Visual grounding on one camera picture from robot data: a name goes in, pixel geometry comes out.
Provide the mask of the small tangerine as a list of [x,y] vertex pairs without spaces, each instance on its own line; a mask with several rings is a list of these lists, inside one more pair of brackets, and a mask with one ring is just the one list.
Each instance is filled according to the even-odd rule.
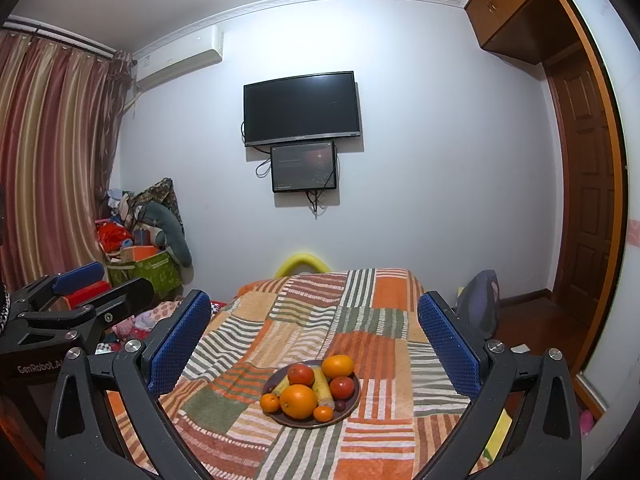
[[329,405],[318,405],[312,412],[312,416],[316,422],[324,424],[334,419],[334,409]]
[[280,411],[280,399],[272,392],[264,393],[259,399],[259,405],[266,414],[273,414]]

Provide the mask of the red tomato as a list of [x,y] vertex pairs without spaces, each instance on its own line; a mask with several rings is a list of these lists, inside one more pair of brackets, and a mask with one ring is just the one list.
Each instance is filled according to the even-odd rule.
[[346,401],[355,392],[355,383],[348,376],[335,377],[330,382],[330,391],[334,400]]
[[314,384],[314,370],[304,363],[290,365],[286,377],[291,385],[311,387]]

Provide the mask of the large orange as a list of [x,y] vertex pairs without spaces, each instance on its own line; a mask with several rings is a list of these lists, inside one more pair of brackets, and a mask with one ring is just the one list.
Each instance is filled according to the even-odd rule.
[[307,419],[318,405],[318,399],[311,388],[290,385],[280,395],[280,409],[289,418]]

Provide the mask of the small-navel orange with sticker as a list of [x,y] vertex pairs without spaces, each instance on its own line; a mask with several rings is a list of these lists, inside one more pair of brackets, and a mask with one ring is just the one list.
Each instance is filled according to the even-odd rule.
[[340,376],[350,376],[355,369],[355,362],[350,356],[346,354],[336,354],[335,356],[328,356],[322,361],[321,369],[328,379],[333,379]]

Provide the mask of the yellow corn cob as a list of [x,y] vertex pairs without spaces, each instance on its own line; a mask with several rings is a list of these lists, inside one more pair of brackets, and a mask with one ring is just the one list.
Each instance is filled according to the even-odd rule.
[[288,380],[288,376],[284,376],[280,382],[271,390],[271,392],[275,396],[280,396],[285,388],[288,388],[290,385],[290,381]]
[[326,376],[324,376],[322,369],[320,366],[315,365],[311,367],[314,372],[314,384],[311,389],[316,395],[318,399],[319,406],[326,406],[327,408],[332,408],[334,410],[335,403],[331,393],[331,389],[328,381],[326,380]]

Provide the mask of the red gift box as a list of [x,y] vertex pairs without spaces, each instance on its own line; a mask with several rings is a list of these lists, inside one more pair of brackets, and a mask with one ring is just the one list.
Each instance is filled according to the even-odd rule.
[[82,304],[85,304],[91,299],[96,298],[111,289],[112,286],[109,282],[103,280],[97,281],[65,296],[65,301],[70,310],[75,310]]

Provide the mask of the green storage box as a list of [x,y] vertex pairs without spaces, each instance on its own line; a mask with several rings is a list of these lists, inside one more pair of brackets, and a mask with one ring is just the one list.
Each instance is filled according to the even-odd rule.
[[179,266],[168,252],[158,252],[136,262],[112,262],[106,270],[113,286],[145,278],[153,286],[156,301],[165,300],[182,286]]

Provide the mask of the grey plush toy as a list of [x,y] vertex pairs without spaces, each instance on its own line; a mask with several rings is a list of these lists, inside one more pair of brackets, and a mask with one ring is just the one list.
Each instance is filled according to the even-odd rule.
[[188,244],[186,244],[182,226],[167,207],[157,202],[144,203],[139,211],[138,219],[149,226],[160,229],[163,234],[160,244],[179,266],[183,268],[192,266],[192,255]]

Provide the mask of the camouflage cushion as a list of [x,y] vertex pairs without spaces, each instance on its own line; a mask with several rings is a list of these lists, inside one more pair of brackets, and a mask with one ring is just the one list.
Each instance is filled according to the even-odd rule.
[[171,178],[164,177],[130,198],[130,210],[135,211],[137,206],[147,202],[157,202],[165,206],[174,214],[178,222],[182,223],[174,181]]

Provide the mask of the striped red curtain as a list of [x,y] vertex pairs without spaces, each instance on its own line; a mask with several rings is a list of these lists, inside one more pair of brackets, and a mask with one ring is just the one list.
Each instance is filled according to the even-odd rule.
[[1,277],[17,290],[99,261],[99,219],[132,57],[1,33]]

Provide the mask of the brown wooden door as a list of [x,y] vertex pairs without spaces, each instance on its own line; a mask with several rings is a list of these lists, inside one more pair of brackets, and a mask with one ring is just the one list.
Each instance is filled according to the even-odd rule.
[[568,184],[558,303],[588,324],[608,270],[614,223],[610,133],[584,50],[551,65],[550,76],[562,122]]

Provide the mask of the purple round plate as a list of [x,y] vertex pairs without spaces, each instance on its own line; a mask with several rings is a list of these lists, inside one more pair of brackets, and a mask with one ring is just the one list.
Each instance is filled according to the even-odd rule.
[[285,365],[262,386],[260,408],[278,424],[296,429],[326,428],[358,408],[360,381],[352,373],[333,377],[319,360]]

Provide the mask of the patchwork striped bed blanket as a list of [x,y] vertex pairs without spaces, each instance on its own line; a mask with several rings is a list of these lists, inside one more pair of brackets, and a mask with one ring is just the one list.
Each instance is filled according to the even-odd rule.
[[[210,321],[160,405],[216,479],[409,479],[469,406],[420,329],[423,292],[405,269],[248,284]],[[354,362],[352,414],[297,429],[262,410],[277,370],[331,356]]]

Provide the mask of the brown overhead cabinet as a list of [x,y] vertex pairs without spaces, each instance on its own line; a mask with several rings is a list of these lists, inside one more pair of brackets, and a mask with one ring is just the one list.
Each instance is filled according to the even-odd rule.
[[470,0],[465,11],[483,50],[528,64],[578,41],[560,0]]

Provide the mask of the small black wall monitor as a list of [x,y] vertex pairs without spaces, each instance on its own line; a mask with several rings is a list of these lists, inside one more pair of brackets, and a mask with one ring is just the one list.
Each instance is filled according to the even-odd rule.
[[270,151],[273,193],[335,190],[337,158],[333,141],[290,143]]

